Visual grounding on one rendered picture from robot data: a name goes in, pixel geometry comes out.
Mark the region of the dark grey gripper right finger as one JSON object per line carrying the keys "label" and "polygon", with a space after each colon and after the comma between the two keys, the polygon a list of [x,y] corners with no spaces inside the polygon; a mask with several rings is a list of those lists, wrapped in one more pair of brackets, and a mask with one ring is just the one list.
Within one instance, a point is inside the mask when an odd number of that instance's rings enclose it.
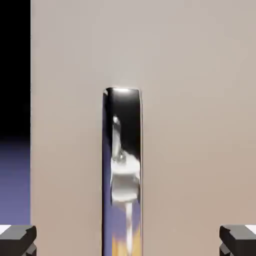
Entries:
{"label": "dark grey gripper right finger", "polygon": [[219,238],[219,256],[256,256],[256,224],[221,225]]}

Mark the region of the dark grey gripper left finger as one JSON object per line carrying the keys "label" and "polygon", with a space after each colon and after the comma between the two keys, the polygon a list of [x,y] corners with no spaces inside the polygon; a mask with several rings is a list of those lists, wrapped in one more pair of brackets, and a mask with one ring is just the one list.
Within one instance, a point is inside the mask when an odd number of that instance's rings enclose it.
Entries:
{"label": "dark grey gripper left finger", "polygon": [[35,225],[0,224],[0,256],[37,256]]}

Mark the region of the beige cabinet door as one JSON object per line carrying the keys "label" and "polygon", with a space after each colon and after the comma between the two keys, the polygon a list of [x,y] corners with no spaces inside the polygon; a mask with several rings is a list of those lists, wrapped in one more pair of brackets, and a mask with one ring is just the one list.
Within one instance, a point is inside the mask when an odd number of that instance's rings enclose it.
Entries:
{"label": "beige cabinet door", "polygon": [[32,0],[38,256],[101,256],[102,94],[142,92],[144,256],[256,224],[256,0]]}

